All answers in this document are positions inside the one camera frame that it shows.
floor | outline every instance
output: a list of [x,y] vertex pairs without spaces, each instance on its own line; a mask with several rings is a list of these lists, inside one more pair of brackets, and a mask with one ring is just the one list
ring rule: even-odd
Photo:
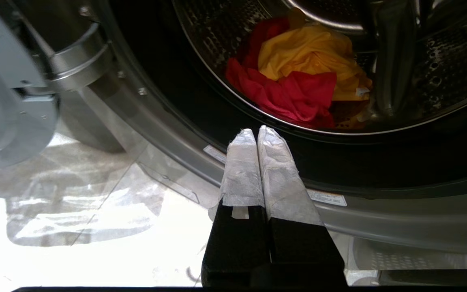
[[199,286],[212,222],[126,154],[56,134],[0,170],[0,292],[22,286]]

